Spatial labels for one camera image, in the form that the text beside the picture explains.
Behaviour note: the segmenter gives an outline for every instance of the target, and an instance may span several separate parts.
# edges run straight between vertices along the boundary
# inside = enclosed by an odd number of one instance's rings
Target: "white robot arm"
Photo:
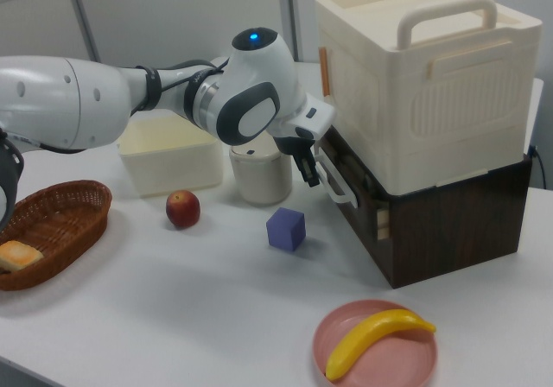
[[[0,58],[0,230],[15,205],[22,170],[13,142],[78,152],[114,142],[134,112],[155,108],[170,109],[229,145],[267,130],[283,153],[294,156],[304,180],[318,184],[310,148],[332,124],[334,108],[302,89],[275,31],[248,29],[232,46],[217,67],[203,60],[153,69]]]

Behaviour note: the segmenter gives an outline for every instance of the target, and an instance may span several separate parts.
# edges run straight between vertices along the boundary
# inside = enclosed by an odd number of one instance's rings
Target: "red apple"
[[[165,213],[175,226],[190,227],[200,219],[200,202],[188,190],[178,190],[167,198]]]

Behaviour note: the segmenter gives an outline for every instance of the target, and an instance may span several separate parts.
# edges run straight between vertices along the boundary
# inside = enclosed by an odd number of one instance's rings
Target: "dark brown wooden box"
[[[334,128],[320,146],[359,202],[340,210],[393,288],[517,251],[531,175],[526,155],[479,177],[394,196]]]

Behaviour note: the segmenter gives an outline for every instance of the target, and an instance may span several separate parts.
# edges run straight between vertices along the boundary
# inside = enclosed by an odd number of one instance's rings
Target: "bread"
[[[44,255],[37,249],[16,240],[10,240],[0,246],[0,268],[11,272],[24,269],[42,258]]]

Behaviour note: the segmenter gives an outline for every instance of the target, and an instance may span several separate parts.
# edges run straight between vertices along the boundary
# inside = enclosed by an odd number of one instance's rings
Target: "blue cube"
[[[305,239],[305,216],[280,207],[267,220],[267,235],[271,246],[283,251],[295,251]]]

